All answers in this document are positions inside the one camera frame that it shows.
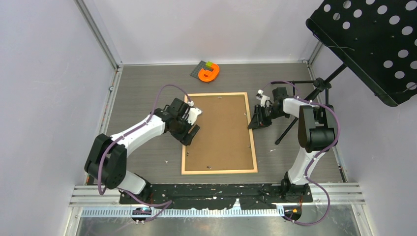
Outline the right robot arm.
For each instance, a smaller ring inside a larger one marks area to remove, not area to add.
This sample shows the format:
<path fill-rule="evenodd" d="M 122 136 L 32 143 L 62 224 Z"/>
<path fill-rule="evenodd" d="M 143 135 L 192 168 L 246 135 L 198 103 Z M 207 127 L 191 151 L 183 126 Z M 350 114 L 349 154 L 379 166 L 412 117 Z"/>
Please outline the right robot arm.
<path fill-rule="evenodd" d="M 260 101 L 254 107 L 254 114 L 248 129 L 265 128 L 279 117 L 294 116 L 298 119 L 298 143 L 300 149 L 292 167 L 281 180 L 278 192 L 280 198 L 293 202 L 307 194 L 311 173 L 320 158 L 337 144 L 339 123 L 331 106 L 290 97 L 285 88 L 272 91 L 273 98 L 258 90 Z"/>

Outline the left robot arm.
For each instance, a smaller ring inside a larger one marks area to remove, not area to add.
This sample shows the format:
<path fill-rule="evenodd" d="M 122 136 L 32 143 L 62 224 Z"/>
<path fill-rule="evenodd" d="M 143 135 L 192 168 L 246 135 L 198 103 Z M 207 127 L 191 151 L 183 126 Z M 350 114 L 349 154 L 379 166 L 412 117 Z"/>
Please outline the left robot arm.
<path fill-rule="evenodd" d="M 127 170 L 127 158 L 151 139 L 169 132 L 182 145 L 191 144 L 199 131 L 196 124 L 202 110 L 194 103 L 175 98 L 163 109 L 154 109 L 144 120 L 111 136 L 99 134 L 93 141 L 84 170 L 108 189 L 122 189 L 132 193 L 138 203 L 146 203 L 151 196 L 147 181 Z"/>

